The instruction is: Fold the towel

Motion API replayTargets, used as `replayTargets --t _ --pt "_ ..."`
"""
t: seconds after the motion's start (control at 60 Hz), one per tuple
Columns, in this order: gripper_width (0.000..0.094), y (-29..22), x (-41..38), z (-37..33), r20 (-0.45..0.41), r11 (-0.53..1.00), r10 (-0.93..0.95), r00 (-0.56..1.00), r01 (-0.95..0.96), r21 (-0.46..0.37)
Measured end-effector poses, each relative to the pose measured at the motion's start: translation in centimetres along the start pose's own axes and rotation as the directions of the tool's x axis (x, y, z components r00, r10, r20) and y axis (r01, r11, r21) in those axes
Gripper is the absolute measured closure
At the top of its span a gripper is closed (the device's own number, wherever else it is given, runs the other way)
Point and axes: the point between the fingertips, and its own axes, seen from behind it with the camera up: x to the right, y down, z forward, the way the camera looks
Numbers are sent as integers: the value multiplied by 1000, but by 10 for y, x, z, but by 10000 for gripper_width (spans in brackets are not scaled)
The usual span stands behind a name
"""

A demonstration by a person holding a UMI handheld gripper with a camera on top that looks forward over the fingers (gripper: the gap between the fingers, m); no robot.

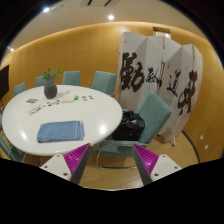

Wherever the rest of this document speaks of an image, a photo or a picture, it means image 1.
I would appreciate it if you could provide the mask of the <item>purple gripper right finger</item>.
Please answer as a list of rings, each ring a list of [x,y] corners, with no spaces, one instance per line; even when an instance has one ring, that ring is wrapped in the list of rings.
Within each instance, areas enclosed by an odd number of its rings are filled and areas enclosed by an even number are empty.
[[[137,144],[132,145],[132,153],[143,185],[181,170],[181,167],[166,154],[157,155]]]

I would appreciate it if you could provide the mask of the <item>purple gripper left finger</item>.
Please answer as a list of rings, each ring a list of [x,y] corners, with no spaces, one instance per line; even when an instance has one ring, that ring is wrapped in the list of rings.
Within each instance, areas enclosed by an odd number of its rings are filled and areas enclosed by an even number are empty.
[[[90,144],[80,146],[69,153],[56,154],[41,169],[72,183],[79,184],[90,155]]]

